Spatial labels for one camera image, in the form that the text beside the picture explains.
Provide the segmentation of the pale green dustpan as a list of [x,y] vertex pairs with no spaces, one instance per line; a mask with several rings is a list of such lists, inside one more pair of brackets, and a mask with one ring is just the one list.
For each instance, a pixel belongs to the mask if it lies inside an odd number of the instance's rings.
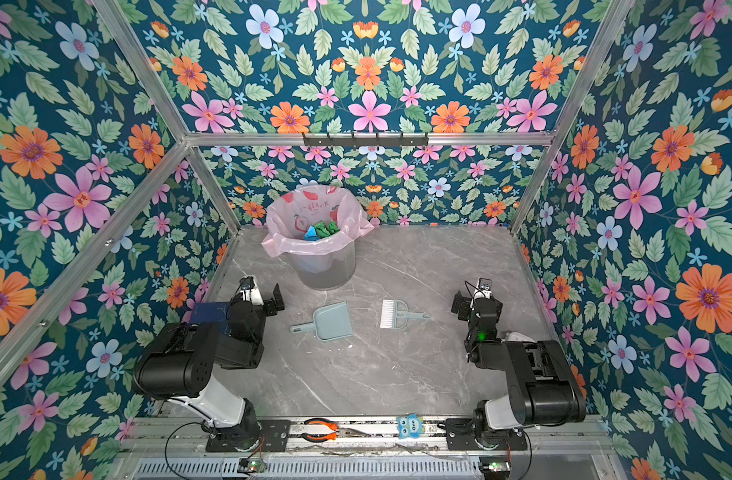
[[291,333],[314,332],[316,338],[322,342],[340,340],[354,334],[346,302],[316,309],[311,322],[293,325],[289,331]]

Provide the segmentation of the pale green hand brush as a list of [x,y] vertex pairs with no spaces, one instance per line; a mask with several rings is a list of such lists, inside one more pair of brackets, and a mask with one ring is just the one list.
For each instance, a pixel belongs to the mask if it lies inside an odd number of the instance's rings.
[[402,329],[411,321],[431,319],[432,316],[430,314],[410,311],[408,304],[402,300],[385,299],[382,301],[380,316],[381,329]]

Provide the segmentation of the blue paper scrap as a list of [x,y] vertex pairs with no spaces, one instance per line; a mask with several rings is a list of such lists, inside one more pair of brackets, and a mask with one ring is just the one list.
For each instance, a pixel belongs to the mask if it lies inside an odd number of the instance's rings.
[[319,240],[319,236],[318,236],[317,231],[314,226],[310,226],[308,228],[303,239],[306,241],[318,241]]

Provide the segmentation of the green paper scrap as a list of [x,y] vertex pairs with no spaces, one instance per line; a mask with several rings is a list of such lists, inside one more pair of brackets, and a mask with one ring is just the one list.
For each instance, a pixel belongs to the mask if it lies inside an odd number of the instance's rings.
[[337,222],[334,220],[330,222],[318,222],[313,225],[313,228],[316,236],[320,239],[331,237],[340,231]]

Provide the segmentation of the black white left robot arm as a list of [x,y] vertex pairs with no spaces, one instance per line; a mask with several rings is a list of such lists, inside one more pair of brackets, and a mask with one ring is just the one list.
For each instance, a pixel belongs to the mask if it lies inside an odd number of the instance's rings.
[[267,319],[284,309],[278,284],[265,299],[255,277],[242,278],[230,301],[200,303],[190,322],[167,326],[155,336],[135,364],[134,390],[190,410],[216,438],[258,440],[253,404],[225,387],[214,370],[257,368]]

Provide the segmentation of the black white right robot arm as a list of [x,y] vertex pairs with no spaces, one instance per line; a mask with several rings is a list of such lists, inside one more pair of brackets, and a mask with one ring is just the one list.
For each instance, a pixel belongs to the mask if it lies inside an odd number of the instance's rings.
[[554,340],[518,340],[498,336],[503,304],[482,290],[455,294],[451,312],[467,323],[467,361],[482,370],[502,372],[507,392],[479,402],[467,424],[450,427],[493,449],[509,434],[527,427],[559,427],[586,419],[585,395],[565,353]]

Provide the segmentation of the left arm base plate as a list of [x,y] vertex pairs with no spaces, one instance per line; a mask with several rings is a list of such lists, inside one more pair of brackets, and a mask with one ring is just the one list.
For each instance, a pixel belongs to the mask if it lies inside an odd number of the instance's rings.
[[284,452],[290,439],[290,420],[258,420],[248,425],[217,428],[209,434],[208,453]]

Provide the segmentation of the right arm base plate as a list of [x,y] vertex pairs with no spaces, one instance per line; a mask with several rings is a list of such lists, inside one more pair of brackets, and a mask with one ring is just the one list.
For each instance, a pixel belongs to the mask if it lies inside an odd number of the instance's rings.
[[448,418],[438,424],[450,451],[526,451],[526,435],[516,429],[491,430],[473,418]]

